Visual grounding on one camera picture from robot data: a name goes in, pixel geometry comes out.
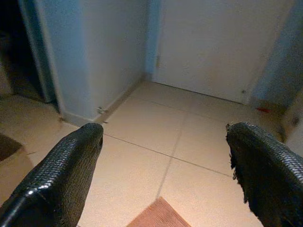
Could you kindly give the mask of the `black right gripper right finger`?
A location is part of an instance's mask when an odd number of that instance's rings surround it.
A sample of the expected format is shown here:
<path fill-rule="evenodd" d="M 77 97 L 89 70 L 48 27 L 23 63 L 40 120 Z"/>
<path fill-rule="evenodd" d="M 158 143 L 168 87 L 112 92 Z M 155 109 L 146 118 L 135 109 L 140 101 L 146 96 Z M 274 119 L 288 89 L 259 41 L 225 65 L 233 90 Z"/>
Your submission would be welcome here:
<path fill-rule="evenodd" d="M 248 122 L 226 126 L 233 178 L 264 227 L 303 227 L 303 157 Z"/>

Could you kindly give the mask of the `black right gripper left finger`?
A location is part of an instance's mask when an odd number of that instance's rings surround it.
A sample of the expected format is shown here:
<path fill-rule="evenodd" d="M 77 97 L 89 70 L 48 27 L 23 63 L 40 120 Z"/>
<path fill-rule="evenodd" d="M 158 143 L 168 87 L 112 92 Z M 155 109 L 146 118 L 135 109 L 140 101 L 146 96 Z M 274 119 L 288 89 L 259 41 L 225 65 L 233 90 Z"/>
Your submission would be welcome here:
<path fill-rule="evenodd" d="M 76 227 L 104 129 L 87 123 L 63 137 L 0 207 L 0 227 Z"/>

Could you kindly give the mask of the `dark brown floor mat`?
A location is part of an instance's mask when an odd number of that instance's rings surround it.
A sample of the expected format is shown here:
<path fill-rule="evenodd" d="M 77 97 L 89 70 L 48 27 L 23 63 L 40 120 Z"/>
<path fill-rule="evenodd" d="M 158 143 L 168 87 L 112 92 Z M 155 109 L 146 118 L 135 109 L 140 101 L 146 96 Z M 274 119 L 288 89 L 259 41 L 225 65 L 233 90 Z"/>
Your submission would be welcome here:
<path fill-rule="evenodd" d="M 23 145 L 0 133 L 0 162 L 16 153 Z"/>

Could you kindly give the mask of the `reddish brown floor mat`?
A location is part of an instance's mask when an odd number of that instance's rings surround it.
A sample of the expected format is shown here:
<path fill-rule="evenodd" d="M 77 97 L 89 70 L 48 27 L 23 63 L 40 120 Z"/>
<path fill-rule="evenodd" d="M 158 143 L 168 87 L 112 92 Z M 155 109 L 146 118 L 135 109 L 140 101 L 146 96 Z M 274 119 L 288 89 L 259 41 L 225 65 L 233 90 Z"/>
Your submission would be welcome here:
<path fill-rule="evenodd" d="M 191 227 L 162 197 L 157 198 L 126 227 Z"/>

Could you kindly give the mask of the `white door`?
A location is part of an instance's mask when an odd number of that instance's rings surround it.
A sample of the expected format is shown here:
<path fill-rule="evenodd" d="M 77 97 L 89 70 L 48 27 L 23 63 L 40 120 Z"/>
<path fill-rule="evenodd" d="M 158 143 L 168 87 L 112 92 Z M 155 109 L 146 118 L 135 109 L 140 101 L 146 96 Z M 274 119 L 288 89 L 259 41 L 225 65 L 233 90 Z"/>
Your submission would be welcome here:
<path fill-rule="evenodd" d="M 161 0 L 154 82 L 248 104 L 296 0 Z"/>

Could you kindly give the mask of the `grey door frame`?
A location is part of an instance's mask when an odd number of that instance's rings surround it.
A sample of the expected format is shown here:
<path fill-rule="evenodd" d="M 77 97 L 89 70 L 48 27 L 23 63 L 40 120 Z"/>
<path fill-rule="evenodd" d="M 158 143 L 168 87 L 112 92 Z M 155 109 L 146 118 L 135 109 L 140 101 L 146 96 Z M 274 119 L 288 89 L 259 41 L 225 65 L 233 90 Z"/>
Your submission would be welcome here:
<path fill-rule="evenodd" d="M 46 103 L 56 102 L 57 109 L 63 114 L 62 99 L 49 53 L 45 36 L 45 25 L 38 9 L 38 0 L 18 0 L 23 23 L 26 28 L 36 71 Z"/>

